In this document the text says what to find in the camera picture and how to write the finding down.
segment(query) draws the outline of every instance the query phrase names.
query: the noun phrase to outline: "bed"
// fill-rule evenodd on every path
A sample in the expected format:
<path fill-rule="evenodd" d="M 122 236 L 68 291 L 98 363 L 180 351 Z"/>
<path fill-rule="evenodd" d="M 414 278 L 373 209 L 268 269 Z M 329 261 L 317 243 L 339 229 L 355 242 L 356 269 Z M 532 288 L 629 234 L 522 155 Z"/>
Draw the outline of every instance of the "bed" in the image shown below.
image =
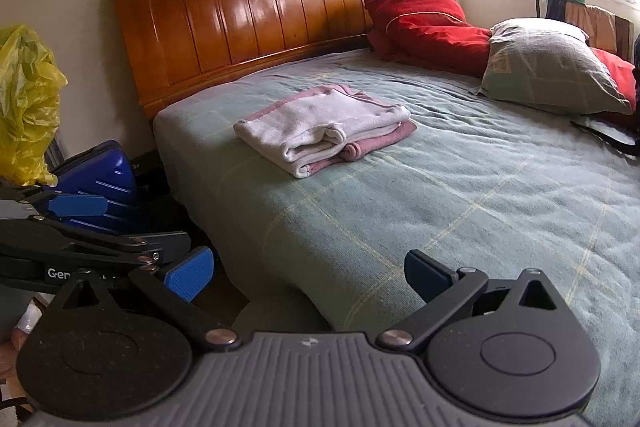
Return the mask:
<path fill-rule="evenodd" d="M 115 0 L 172 193 L 250 299 L 302 291 L 338 330 L 378 333 L 421 306 L 402 261 L 513 278 L 542 268 L 594 340 L 587 416 L 640 415 L 640 169 L 567 118 L 470 93 L 478 80 L 377 60 L 363 0 Z M 344 83 L 418 130 L 296 180 L 232 125 Z"/>

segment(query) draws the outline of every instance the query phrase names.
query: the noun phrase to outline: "red cushion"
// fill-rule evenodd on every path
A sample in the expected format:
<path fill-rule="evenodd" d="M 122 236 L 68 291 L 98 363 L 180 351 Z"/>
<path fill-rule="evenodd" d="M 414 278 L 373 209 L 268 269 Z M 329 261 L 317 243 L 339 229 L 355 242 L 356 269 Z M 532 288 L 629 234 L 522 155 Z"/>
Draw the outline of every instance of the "red cushion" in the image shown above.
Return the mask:
<path fill-rule="evenodd" d="M 425 22 L 444 24 L 466 24 L 465 13 L 456 0 L 364 0 L 364 6 L 371 15 L 376 28 L 386 31 L 386 25 L 401 14 L 412 12 L 440 12 L 449 16 L 431 14 L 424 17 Z"/>
<path fill-rule="evenodd" d="M 364 2 L 376 29 L 384 32 L 407 56 L 435 70 L 470 74 L 478 78 L 484 75 L 489 59 L 491 32 L 468 24 L 458 1 Z"/>
<path fill-rule="evenodd" d="M 616 84 L 616 89 L 629 101 L 634 112 L 633 114 L 603 112 L 600 116 L 611 123 L 636 131 L 638 117 L 636 116 L 636 79 L 633 74 L 635 66 L 609 52 L 597 48 L 592 48 L 591 50 L 607 67 L 611 78 Z"/>

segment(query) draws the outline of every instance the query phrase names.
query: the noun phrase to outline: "white towel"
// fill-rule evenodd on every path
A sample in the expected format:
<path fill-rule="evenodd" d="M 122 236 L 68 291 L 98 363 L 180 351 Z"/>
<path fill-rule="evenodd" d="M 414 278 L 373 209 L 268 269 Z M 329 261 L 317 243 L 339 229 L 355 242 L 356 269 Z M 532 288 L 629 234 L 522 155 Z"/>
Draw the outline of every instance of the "white towel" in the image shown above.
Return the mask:
<path fill-rule="evenodd" d="M 296 178 L 309 164 L 337 155 L 348 142 L 385 136 L 411 117 L 348 86 L 319 86 L 280 100 L 234 125 L 257 152 Z"/>

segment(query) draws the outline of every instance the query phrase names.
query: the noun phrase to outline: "blue clamp pad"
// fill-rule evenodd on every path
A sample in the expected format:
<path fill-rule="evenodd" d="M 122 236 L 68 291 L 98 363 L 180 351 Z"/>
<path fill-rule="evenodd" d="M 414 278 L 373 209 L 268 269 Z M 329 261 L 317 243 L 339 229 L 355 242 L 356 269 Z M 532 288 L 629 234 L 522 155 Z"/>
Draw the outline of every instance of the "blue clamp pad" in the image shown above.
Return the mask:
<path fill-rule="evenodd" d="M 209 248 L 197 247 L 183 259 L 164 268 L 164 285 L 187 301 L 202 291 L 213 278 L 214 260 Z"/>
<path fill-rule="evenodd" d="M 47 210 L 58 217 L 101 216 L 107 211 L 104 196 L 59 194 L 47 201 Z"/>

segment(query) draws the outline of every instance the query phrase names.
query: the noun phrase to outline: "blue-green bedspread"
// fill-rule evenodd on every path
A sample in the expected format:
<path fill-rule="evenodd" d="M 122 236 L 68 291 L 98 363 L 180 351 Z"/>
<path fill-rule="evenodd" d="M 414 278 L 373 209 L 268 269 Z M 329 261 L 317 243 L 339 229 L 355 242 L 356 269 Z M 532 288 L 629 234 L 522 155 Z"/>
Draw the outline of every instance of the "blue-green bedspread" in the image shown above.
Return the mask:
<path fill-rule="evenodd" d="M 309 87 L 348 84 L 404 104 L 418 130 L 297 180 L 234 135 L 240 118 Z M 364 50 L 285 64 L 158 114 L 172 191 L 252 297 L 302 290 L 339 330 L 378 333 L 421 306 L 412 248 L 514 278 L 542 268 L 594 340 L 597 426 L 640 416 L 640 165 L 567 118 L 468 92 L 464 76 Z"/>

